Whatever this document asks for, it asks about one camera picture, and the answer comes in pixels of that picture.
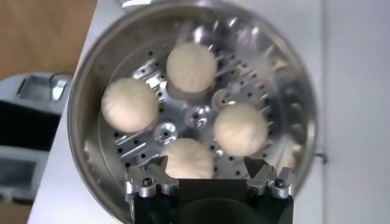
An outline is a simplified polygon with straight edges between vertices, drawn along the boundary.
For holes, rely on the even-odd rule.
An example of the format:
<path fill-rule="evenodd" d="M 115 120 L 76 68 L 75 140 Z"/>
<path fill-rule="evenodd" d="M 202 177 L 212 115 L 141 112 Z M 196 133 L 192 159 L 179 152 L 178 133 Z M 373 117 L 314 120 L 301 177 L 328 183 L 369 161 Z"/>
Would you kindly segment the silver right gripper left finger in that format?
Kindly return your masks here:
<path fill-rule="evenodd" d="M 167 156 L 152 158 L 143 168 L 130 166 L 125 175 L 126 202 L 135 210 L 135 198 L 151 198 L 162 193 L 170 197 L 179 194 L 179 180 L 166 172 Z"/>

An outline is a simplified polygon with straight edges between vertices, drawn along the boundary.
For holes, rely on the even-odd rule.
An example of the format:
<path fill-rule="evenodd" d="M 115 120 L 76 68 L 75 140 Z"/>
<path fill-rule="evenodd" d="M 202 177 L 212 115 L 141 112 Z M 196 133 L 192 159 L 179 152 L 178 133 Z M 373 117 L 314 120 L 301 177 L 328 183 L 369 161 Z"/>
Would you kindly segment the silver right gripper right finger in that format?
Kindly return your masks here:
<path fill-rule="evenodd" d="M 263 159 L 252 159 L 245 156 L 245 167 L 250 178 L 247 180 L 247 191 L 250 198 L 256 198 L 269 192 L 274 198 L 288 198 L 293 182 L 291 167 L 282 167 L 277 172 Z"/>

